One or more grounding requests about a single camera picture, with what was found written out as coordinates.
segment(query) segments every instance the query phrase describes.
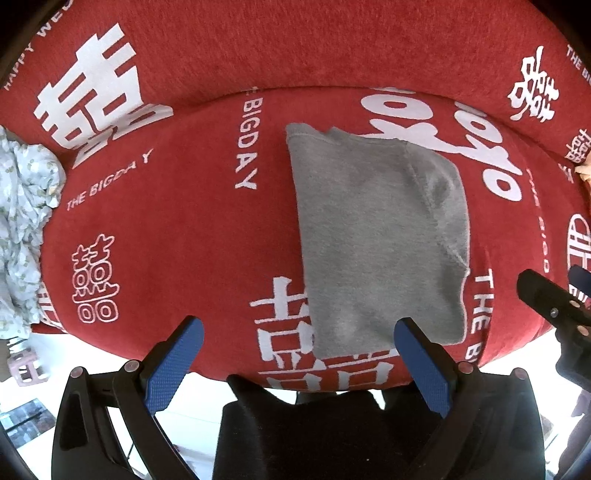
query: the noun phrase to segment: folded gray fabric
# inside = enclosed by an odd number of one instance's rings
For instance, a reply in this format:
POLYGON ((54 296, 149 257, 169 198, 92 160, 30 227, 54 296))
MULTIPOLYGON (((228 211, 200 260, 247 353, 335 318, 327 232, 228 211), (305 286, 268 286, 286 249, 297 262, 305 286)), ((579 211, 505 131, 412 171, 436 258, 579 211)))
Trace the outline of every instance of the folded gray fabric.
POLYGON ((466 195, 437 153, 336 128, 287 127, 317 358, 394 348, 412 317, 433 342, 466 336, 466 195))

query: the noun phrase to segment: floor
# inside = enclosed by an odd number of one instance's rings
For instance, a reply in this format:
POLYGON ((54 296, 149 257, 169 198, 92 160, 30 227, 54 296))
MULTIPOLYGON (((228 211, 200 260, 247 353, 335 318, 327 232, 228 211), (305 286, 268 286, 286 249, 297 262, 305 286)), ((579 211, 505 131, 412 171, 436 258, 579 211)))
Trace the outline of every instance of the floor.
MULTIPOLYGON (((43 385, 25 388, 18 387, 14 380, 0 384, 2 411, 11 410, 33 398, 39 398, 57 416, 69 372, 74 367, 83 365, 93 374, 117 370, 125 363, 123 358, 102 352, 68 335, 32 335, 30 345, 43 359, 51 377, 43 385)), ((515 367, 522 367, 528 371, 540 413, 555 425, 556 438, 547 450, 548 467, 551 470, 555 470, 558 458, 566 447, 568 434, 578 421, 572 419, 570 413, 576 404, 580 389, 556 373, 554 365, 559 356, 560 344, 551 332, 520 351, 482 368, 485 372, 496 374, 509 374, 515 367)), ((274 393, 285 401, 293 402, 295 399, 294 392, 274 393)), ((183 455, 201 480, 211 478, 222 408, 234 399, 230 388, 224 382, 189 374, 170 407, 157 416, 171 441, 182 447, 183 455)), ((127 452, 132 446, 131 438, 119 411, 112 411, 112 416, 122 447, 127 452)), ((53 430, 19 450, 39 480, 51 480, 52 444, 53 430)), ((136 451, 132 452, 130 461, 139 472, 146 473, 136 451)))

